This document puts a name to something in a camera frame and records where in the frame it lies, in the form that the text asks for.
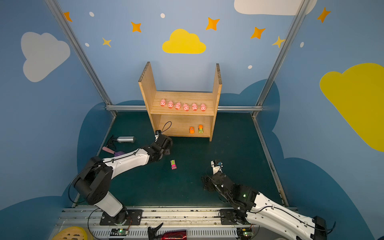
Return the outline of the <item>silver spray bottle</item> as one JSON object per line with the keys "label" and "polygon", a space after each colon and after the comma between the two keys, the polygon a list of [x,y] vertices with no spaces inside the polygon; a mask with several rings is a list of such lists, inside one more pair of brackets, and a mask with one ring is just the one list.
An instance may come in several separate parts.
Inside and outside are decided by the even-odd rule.
{"label": "silver spray bottle", "polygon": [[114,135],[112,135],[108,141],[107,141],[107,147],[108,148],[115,148],[115,143],[135,143],[136,138],[134,136],[128,136],[128,137],[117,137],[115,138]]}

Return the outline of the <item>orange green toy car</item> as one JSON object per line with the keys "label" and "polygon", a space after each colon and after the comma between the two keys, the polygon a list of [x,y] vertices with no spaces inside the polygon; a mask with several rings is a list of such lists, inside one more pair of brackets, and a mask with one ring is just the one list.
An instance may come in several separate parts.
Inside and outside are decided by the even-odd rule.
{"label": "orange green toy car", "polygon": [[199,134],[203,134],[204,133],[204,126],[199,125],[198,131],[199,131]]}

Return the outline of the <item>purple pink toy shovel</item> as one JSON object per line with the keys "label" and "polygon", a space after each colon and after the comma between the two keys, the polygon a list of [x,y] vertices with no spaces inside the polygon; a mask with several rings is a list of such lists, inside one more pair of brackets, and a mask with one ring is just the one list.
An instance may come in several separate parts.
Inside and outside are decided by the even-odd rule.
{"label": "purple pink toy shovel", "polygon": [[113,154],[115,157],[122,156],[125,154],[125,152],[122,152],[122,151],[116,152],[116,151],[114,151],[108,147],[102,147],[102,150],[107,152],[107,153]]}

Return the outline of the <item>pink toy pig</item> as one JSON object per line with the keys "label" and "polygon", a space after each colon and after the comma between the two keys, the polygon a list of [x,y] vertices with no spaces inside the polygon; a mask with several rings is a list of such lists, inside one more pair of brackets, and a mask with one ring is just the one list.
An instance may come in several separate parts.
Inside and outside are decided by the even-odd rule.
{"label": "pink toy pig", "polygon": [[200,108],[202,112],[205,112],[207,110],[207,106],[205,104],[201,104]]}
{"label": "pink toy pig", "polygon": [[177,103],[175,104],[175,109],[176,109],[176,110],[179,110],[181,107],[182,107],[181,102],[177,102]]}
{"label": "pink toy pig", "polygon": [[197,111],[197,110],[198,110],[198,105],[195,104],[195,103],[193,103],[193,104],[192,104],[192,110],[193,110],[193,111]]}
{"label": "pink toy pig", "polygon": [[172,109],[174,107],[174,103],[173,103],[173,101],[169,101],[168,102],[168,108],[169,109]]}
{"label": "pink toy pig", "polygon": [[165,99],[162,99],[162,100],[160,101],[160,105],[161,105],[161,107],[164,107],[164,106],[166,105],[166,100],[165,100]]}
{"label": "pink toy pig", "polygon": [[184,109],[184,111],[189,111],[189,109],[190,109],[190,107],[189,107],[189,105],[188,104],[184,104],[183,105],[183,109]]}

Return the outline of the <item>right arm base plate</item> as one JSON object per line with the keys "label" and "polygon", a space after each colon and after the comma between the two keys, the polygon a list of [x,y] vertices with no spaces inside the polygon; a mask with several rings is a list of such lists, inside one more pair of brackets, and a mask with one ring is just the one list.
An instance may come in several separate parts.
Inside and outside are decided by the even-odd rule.
{"label": "right arm base plate", "polygon": [[222,225],[248,225],[246,214],[234,209],[219,210],[219,217]]}

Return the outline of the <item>green circuit board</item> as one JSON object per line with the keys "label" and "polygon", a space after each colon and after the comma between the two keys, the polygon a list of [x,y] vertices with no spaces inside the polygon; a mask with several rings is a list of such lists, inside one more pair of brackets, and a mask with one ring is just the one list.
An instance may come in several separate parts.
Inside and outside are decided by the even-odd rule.
{"label": "green circuit board", "polygon": [[254,232],[251,228],[237,228],[237,240],[251,240]]}
{"label": "green circuit board", "polygon": [[111,229],[110,231],[110,237],[126,237],[128,234],[128,228]]}

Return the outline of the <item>wooden two-tier shelf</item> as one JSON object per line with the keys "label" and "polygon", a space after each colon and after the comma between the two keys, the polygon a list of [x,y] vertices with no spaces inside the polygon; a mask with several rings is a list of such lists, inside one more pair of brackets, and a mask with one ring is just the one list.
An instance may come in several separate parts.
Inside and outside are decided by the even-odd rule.
{"label": "wooden two-tier shelf", "polygon": [[[154,131],[161,130],[167,122],[171,122],[171,127],[164,130],[170,137],[195,137],[212,140],[222,92],[222,76],[219,64],[216,64],[212,92],[158,91],[150,62],[146,63],[138,83]],[[164,107],[160,105],[162,99],[166,100]],[[174,103],[172,109],[168,108],[169,101]],[[177,102],[182,104],[179,110],[175,109]],[[198,105],[197,111],[192,110],[193,103]],[[184,111],[184,104],[189,105],[189,111]],[[201,104],[207,106],[205,112],[201,111]],[[199,125],[204,126],[203,134],[199,134]],[[190,134],[190,127],[194,127],[194,134]]]}

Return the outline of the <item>left green circuit board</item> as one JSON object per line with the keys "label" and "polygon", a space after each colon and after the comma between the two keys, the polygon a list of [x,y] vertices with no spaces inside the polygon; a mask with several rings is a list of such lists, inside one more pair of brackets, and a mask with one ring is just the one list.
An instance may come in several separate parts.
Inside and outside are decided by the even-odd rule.
{"label": "left green circuit board", "polygon": [[128,228],[111,229],[110,231],[110,237],[126,237],[128,234]]}

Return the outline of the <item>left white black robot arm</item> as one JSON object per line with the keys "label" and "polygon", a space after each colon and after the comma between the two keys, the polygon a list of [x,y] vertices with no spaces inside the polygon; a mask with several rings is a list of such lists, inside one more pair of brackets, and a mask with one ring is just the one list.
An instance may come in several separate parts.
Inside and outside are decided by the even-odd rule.
{"label": "left white black robot arm", "polygon": [[128,218],[127,208],[110,193],[112,179],[136,167],[160,161],[171,153],[172,147],[173,140],[158,132],[152,144],[130,153],[105,159],[92,157],[74,177],[71,186],[88,204],[104,211],[116,225],[122,225]]}

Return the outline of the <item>pink striped toy truck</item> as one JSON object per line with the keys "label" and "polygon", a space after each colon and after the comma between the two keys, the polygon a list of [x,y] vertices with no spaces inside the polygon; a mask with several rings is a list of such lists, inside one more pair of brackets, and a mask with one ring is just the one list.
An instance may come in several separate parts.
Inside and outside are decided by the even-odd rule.
{"label": "pink striped toy truck", "polygon": [[170,163],[171,163],[172,170],[177,169],[177,165],[176,165],[176,161],[175,160],[171,160]]}

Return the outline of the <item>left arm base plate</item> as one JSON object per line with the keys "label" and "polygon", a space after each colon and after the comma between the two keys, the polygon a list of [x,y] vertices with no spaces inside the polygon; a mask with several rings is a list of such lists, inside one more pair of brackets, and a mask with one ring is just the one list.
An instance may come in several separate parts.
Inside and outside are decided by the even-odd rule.
{"label": "left arm base plate", "polygon": [[111,217],[106,212],[103,212],[100,221],[101,226],[139,226],[143,210],[123,208],[115,217]]}

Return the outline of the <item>yellow plastic basket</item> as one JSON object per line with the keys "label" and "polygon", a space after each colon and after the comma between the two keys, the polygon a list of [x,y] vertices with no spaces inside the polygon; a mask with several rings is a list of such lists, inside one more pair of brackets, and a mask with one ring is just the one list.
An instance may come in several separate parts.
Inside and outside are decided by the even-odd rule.
{"label": "yellow plastic basket", "polygon": [[69,227],[57,233],[52,240],[93,240],[91,233],[81,227]]}

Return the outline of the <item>red black clamp tool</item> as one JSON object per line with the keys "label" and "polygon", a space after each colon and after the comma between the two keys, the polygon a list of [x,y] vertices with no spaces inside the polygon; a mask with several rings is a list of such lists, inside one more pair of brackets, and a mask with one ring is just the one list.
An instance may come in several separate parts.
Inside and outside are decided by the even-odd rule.
{"label": "red black clamp tool", "polygon": [[148,227],[148,238],[149,240],[186,240],[187,231],[173,231],[165,232],[164,234],[158,235],[157,231],[163,226],[164,223],[161,223],[155,228]]}

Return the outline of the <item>right green circuit board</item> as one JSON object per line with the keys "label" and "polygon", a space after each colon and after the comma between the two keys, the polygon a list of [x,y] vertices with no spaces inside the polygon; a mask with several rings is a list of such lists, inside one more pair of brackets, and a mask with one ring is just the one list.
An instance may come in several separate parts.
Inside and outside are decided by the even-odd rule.
{"label": "right green circuit board", "polygon": [[251,228],[237,228],[237,240],[251,240],[254,232]]}

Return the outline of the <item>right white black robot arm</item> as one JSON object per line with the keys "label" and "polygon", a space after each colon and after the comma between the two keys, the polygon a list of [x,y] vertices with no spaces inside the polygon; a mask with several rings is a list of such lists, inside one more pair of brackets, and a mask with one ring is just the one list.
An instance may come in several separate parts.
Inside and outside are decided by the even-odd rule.
{"label": "right white black robot arm", "polygon": [[289,240],[326,240],[326,221],[291,211],[245,185],[235,184],[226,174],[216,172],[202,177],[204,189],[218,192],[233,207],[221,210],[219,217],[226,225],[257,225]]}

